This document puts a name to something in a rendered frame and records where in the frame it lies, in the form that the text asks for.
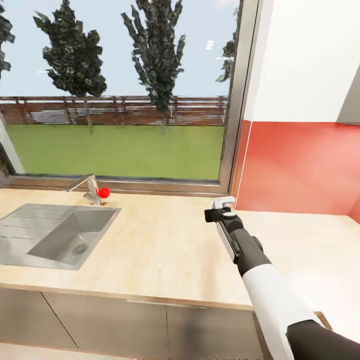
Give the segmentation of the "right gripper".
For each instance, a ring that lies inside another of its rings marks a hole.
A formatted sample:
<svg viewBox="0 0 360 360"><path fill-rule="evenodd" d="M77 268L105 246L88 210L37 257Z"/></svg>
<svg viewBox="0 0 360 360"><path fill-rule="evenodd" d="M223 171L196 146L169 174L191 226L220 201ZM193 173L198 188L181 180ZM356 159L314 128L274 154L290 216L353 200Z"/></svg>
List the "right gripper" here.
<svg viewBox="0 0 360 360"><path fill-rule="evenodd" d="M223 208L219 208L219 209L214 209L214 208L210 208L210 209L205 209L204 210L204 214L205 214L205 221L207 223L211 223L211 222L217 222L215 217L219 212L225 212L225 211L230 211L231 212L231 208L229 206L223 207Z"/></svg>

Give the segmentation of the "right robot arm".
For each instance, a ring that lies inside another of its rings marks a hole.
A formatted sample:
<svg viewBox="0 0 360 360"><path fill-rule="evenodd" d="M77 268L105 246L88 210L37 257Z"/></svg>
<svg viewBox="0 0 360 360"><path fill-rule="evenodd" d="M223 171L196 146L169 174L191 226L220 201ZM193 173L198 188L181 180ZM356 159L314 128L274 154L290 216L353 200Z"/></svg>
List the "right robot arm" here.
<svg viewBox="0 0 360 360"><path fill-rule="evenodd" d="M324 327L294 292L229 206L232 196L213 198L205 221L215 222L237 265L273 360L360 360L360 343Z"/></svg>

